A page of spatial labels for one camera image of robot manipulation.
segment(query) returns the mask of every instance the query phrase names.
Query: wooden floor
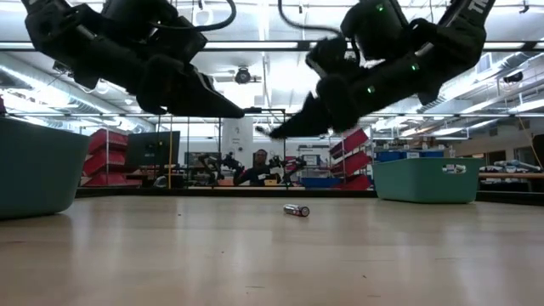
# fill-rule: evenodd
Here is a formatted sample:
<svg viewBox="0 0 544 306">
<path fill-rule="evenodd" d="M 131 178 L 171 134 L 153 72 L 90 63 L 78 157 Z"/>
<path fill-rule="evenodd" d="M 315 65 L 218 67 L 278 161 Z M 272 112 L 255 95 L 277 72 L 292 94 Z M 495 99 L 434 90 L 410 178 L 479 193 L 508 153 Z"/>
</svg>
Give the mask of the wooden floor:
<svg viewBox="0 0 544 306">
<path fill-rule="evenodd" d="M 542 301 L 542 207 L 111 197 L 0 223 L 2 306 Z"/>
</svg>

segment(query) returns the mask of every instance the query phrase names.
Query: yellow cable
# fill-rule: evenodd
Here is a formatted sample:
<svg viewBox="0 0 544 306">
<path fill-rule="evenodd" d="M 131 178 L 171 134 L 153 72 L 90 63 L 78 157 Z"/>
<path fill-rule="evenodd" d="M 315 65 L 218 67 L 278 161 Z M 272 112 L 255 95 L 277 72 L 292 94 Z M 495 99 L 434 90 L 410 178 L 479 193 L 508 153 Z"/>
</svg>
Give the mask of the yellow cable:
<svg viewBox="0 0 544 306">
<path fill-rule="evenodd" d="M 527 129 L 525 128 L 525 125 L 524 125 L 524 121 L 521 120 L 521 117 L 518 117 L 518 119 L 519 119 L 519 123 L 521 123 L 521 128 L 524 130 L 525 136 L 527 137 L 527 139 L 528 139 L 529 142 L 530 142 L 530 148 L 533 150 L 533 154 L 535 154 L 535 158 L 536 158 L 536 161 L 538 162 L 538 166 L 539 166 L 541 169 L 544 169 L 544 168 L 542 168 L 541 159 L 538 158 L 538 155 L 536 154 L 535 146 L 533 145 L 533 138 L 534 138 L 534 137 L 531 137 L 531 136 L 529 135 L 529 133 L 527 132 Z"/>
<path fill-rule="evenodd" d="M 173 116 L 170 116 L 170 156 L 168 158 L 168 164 L 170 165 L 168 167 L 168 188 L 172 188 L 172 147 L 173 147 L 173 131 L 172 131 L 172 125 L 173 125 Z"/>
</svg>

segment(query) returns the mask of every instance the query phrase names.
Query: person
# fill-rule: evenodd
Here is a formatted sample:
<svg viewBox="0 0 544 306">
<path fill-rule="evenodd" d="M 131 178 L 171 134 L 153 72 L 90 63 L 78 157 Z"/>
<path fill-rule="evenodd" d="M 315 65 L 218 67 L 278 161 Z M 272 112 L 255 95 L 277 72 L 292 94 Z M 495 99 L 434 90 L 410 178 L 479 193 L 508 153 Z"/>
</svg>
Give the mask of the person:
<svg viewBox="0 0 544 306">
<path fill-rule="evenodd" d="M 250 186 L 264 186 L 264 180 L 270 175 L 270 167 L 266 164 L 268 152 L 260 149 L 253 156 L 253 167 L 234 179 L 234 185 L 238 186 L 249 181 Z"/>
</svg>

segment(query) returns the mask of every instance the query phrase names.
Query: aa battery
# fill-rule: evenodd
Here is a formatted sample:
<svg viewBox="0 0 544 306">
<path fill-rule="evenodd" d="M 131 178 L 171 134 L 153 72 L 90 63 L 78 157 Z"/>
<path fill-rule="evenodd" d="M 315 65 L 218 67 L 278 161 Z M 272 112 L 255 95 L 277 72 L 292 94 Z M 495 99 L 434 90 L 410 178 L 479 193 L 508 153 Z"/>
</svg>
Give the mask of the aa battery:
<svg viewBox="0 0 544 306">
<path fill-rule="evenodd" d="M 308 217 L 309 208 L 294 204 L 286 204 L 283 206 L 283 212 L 297 217 Z"/>
</svg>

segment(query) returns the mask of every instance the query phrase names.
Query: computer monitor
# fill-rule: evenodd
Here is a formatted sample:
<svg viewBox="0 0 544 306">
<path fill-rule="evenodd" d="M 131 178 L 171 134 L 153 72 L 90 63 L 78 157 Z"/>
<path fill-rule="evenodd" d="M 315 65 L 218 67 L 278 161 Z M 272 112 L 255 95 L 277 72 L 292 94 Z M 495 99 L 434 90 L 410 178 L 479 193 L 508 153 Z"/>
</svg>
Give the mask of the computer monitor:
<svg viewBox="0 0 544 306">
<path fill-rule="evenodd" d="M 170 144 L 170 132 L 129 134 L 125 165 L 139 167 L 177 164 L 179 137 L 179 132 L 172 132 Z"/>
</svg>

